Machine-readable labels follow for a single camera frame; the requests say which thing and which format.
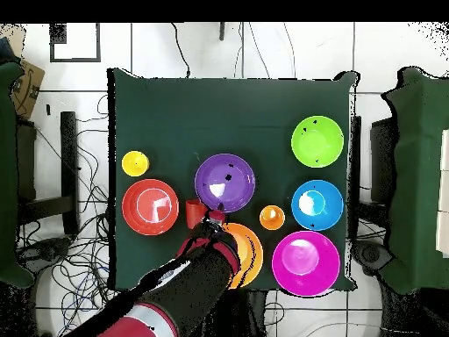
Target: blue bowl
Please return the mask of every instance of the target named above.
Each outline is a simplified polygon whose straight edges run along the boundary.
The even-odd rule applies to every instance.
[[[343,197],[333,184],[323,180],[303,183],[291,201],[296,222],[319,232],[333,227],[343,214]]]

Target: white tile floor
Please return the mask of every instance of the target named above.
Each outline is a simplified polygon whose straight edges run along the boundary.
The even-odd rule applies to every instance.
[[[175,44],[171,24],[101,24],[101,62],[50,63],[48,25],[24,25],[26,29],[23,56],[46,71],[31,120],[50,140],[59,153],[60,112],[75,111],[77,118],[101,118],[107,112],[104,96],[107,68],[124,68],[144,77],[184,77],[185,65]],[[239,23],[226,23],[224,41],[218,39],[218,23],[177,24],[179,42],[191,77],[233,78],[236,56],[240,48]],[[380,93],[396,86],[399,68],[418,65],[428,73],[449,72],[447,43],[431,24],[405,23],[287,23],[295,50],[296,77],[299,79],[332,79],[345,70],[356,70],[361,79],[355,95],[357,115],[362,117],[362,155],[360,184],[371,186],[369,129],[375,120],[390,115]],[[272,78],[292,77],[293,54],[283,23],[252,23],[253,34]],[[95,54],[93,24],[68,25],[68,43],[55,47],[56,58],[92,57]],[[241,78],[241,54],[236,78]],[[249,24],[245,24],[245,78],[267,77],[253,41]],[[46,113],[46,105],[51,108]],[[83,129],[107,130],[107,118],[78,122]],[[99,159],[98,184],[108,194],[107,133],[84,133],[80,144]],[[61,193],[61,162],[38,135],[36,140],[35,187],[37,198]],[[80,158],[80,177],[89,180],[89,167]],[[89,192],[80,184],[80,200]],[[361,190],[361,198],[369,200],[369,190]],[[96,203],[103,212],[105,204]],[[82,214],[82,222],[95,215],[93,204]],[[63,234],[61,217],[41,220],[36,239]],[[26,227],[27,233],[35,224]],[[361,226],[361,233],[368,233]],[[93,226],[82,237],[95,236]],[[61,300],[65,291],[52,279],[51,269],[42,273],[38,287],[38,322],[42,330],[56,335],[63,326]],[[57,280],[67,279],[56,273]],[[379,285],[365,276],[360,265],[352,262],[351,277],[357,289],[334,291],[321,298],[295,298],[277,292],[277,302],[266,311],[266,322],[282,320],[267,327],[268,337],[376,337],[381,323]],[[276,292],[268,294],[268,302],[276,300]],[[76,319],[77,324],[96,311],[87,309]]]

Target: plate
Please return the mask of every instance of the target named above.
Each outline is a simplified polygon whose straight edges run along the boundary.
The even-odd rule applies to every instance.
[[[272,269],[283,289],[297,296],[316,296],[337,280],[339,251],[321,233],[292,233],[274,250]]]
[[[291,210],[296,222],[313,231],[334,226],[343,214],[343,207],[339,189],[323,180],[303,183],[291,200]]]
[[[240,271],[232,279],[230,288],[244,287],[259,274],[263,262],[263,250],[259,238],[253,231],[240,224],[224,224],[223,229],[237,241],[237,253],[240,259]]]
[[[134,183],[125,193],[122,213],[129,227],[144,235],[159,235],[175,223],[179,213],[173,189],[156,179]]]
[[[324,116],[304,119],[291,136],[293,154],[298,161],[311,168],[322,168],[335,162],[343,146],[341,128]]]
[[[225,213],[243,208],[251,200],[255,186],[251,167],[233,154],[211,156],[195,176],[195,190],[201,201]]]

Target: lime green bowl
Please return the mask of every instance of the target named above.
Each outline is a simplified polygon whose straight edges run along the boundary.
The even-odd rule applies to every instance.
[[[341,128],[324,116],[305,118],[291,136],[293,154],[298,161],[311,168],[322,168],[335,162],[343,146]]]

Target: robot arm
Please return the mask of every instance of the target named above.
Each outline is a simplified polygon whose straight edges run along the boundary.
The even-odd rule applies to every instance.
[[[236,241],[206,219],[176,258],[64,337],[189,337],[239,269]]]

